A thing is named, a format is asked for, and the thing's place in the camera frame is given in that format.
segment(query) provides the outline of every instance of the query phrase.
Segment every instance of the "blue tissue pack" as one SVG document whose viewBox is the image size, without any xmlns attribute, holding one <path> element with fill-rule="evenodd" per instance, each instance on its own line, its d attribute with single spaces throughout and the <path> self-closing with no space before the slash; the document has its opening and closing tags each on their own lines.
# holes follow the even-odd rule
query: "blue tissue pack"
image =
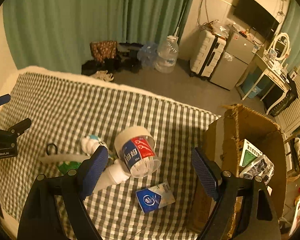
<svg viewBox="0 0 300 240">
<path fill-rule="evenodd" d="M 136 192 L 139 205 L 144 213 L 154 211 L 175 202 L 167 182 Z"/>
</svg>

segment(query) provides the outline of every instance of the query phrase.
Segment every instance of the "floor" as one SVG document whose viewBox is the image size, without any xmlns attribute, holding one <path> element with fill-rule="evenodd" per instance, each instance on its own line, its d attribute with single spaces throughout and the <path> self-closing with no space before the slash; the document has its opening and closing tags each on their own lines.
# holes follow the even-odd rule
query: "floor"
<svg viewBox="0 0 300 240">
<path fill-rule="evenodd" d="M 235 88 L 228 91 L 209 81 L 190 77 L 189 71 L 189 62 L 178 59 L 170 74 L 151 68 L 142 69 L 138 74 L 124 70 L 114 74 L 114 82 L 148 90 L 219 115 L 226 111 L 222 105 L 243 103 Z M 263 103 L 258 98 L 246 98 L 244 104 L 265 114 Z"/>
</svg>

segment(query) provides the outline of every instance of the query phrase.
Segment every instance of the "red label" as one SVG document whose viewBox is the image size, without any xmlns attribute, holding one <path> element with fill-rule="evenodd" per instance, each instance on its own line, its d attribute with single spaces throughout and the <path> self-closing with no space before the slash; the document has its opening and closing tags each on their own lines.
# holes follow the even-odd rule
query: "red label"
<svg viewBox="0 0 300 240">
<path fill-rule="evenodd" d="M 132 138 L 131 141 L 138 148 L 142 159 L 150 156 L 155 156 L 153 150 L 148 144 L 148 141 L 144 137 L 135 137 Z"/>
</svg>

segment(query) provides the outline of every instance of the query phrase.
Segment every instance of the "bed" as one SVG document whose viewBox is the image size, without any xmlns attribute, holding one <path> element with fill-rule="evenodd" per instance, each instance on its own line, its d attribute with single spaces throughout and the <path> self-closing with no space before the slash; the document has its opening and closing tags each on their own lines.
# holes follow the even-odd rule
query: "bed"
<svg viewBox="0 0 300 240">
<path fill-rule="evenodd" d="M 12 74 L 0 95 L 10 103 L 0 107 L 0 129 L 29 117 L 31 128 L 18 138 L 18 157 L 0 160 L 2 224 L 17 235 L 23 205 L 40 173 L 60 176 L 56 165 L 42 164 L 47 143 L 58 154 L 83 154 L 80 139 L 96 134 L 114 150 L 115 136 L 127 127 L 146 127 L 155 140 L 160 169 L 141 179 L 130 178 L 92 194 L 84 201 L 87 212 L 104 239 L 195 239 L 186 229 L 196 174 L 191 148 L 218 115 L 148 91 L 104 82 L 82 75 L 52 72 L 30 66 Z M 144 214 L 135 191 L 168 182 L 176 202 Z M 62 199 L 57 199 L 66 234 L 75 239 Z"/>
</svg>

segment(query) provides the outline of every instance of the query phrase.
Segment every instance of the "vanity table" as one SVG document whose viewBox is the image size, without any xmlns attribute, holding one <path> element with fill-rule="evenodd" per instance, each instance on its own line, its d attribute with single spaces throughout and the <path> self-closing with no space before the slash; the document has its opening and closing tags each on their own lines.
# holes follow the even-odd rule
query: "vanity table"
<svg viewBox="0 0 300 240">
<path fill-rule="evenodd" d="M 271 45 L 269 46 L 268 52 L 270 48 L 275 49 L 276 43 L 278 42 L 278 39 L 281 37 L 285 37 L 287 39 L 287 46 L 285 47 L 284 51 L 280 55 L 280 57 L 277 57 L 277 61 L 282 61 L 284 62 L 287 56 L 290 53 L 290 41 L 289 41 L 289 36 L 286 33 L 281 33 L 277 36 L 275 36 L 274 40 L 272 41 Z M 241 96 L 241 100 L 245 100 L 246 97 L 250 94 L 250 92 L 253 91 L 253 89 L 256 87 L 256 85 L 259 83 L 261 78 L 263 76 L 267 76 L 270 80 L 273 81 L 273 85 L 271 88 L 267 91 L 267 93 L 261 98 L 261 101 L 268 95 L 268 93 L 273 89 L 273 87 L 276 85 L 280 87 L 282 90 L 282 95 L 280 98 L 278 98 L 277 101 L 275 101 L 266 111 L 266 114 L 269 114 L 271 109 L 276 106 L 278 103 L 280 103 L 285 96 L 287 95 L 288 91 L 291 89 L 289 83 L 283 79 L 276 71 L 272 69 L 272 66 L 268 63 L 268 61 L 265 60 L 264 58 L 265 55 L 265 49 L 264 47 L 261 47 L 257 53 L 254 55 L 252 61 L 248 65 L 248 68 L 246 69 L 245 73 L 242 75 L 240 78 L 239 82 L 236 84 L 237 90 L 239 91 L 239 94 Z M 262 74 L 259 76 L 257 81 L 253 84 L 253 86 L 250 88 L 250 90 L 244 94 L 243 91 L 240 88 L 240 85 L 244 82 L 244 80 L 247 78 L 249 73 L 253 73 L 256 68 L 260 68 L 262 70 Z"/>
<path fill-rule="evenodd" d="M 240 88 L 240 85 L 244 82 L 244 80 L 246 79 L 248 73 L 253 73 L 255 70 L 255 67 L 253 65 L 256 65 L 258 68 L 260 68 L 262 70 L 262 74 L 260 75 L 260 77 L 258 78 L 258 80 L 253 84 L 253 86 L 250 88 L 250 90 L 244 94 Z M 268 109 L 266 114 L 269 114 L 269 112 L 271 111 L 271 109 L 276 106 L 278 103 L 281 102 L 281 100 L 283 100 L 285 98 L 285 96 L 287 95 L 287 92 L 291 89 L 289 86 L 289 83 L 287 83 L 280 75 L 277 74 L 277 72 L 273 71 L 271 69 L 271 66 L 269 66 L 269 64 L 264 61 L 262 59 L 262 57 L 260 57 L 258 54 L 255 54 L 255 56 L 252 59 L 252 62 L 249 64 L 245 74 L 244 74 L 244 78 L 242 78 L 239 83 L 237 83 L 237 88 L 239 90 L 240 95 L 242 96 L 241 100 L 245 100 L 246 97 L 250 94 L 251 91 L 253 91 L 253 89 L 255 88 L 255 86 L 259 83 L 259 81 L 261 80 L 261 78 L 263 76 L 268 76 L 272 81 L 273 81 L 273 85 L 271 86 L 271 88 L 267 91 L 267 93 L 261 98 L 261 101 L 266 97 L 266 95 L 272 90 L 272 88 L 277 85 L 278 87 L 280 87 L 282 89 L 282 96 L 275 101 Z"/>
</svg>

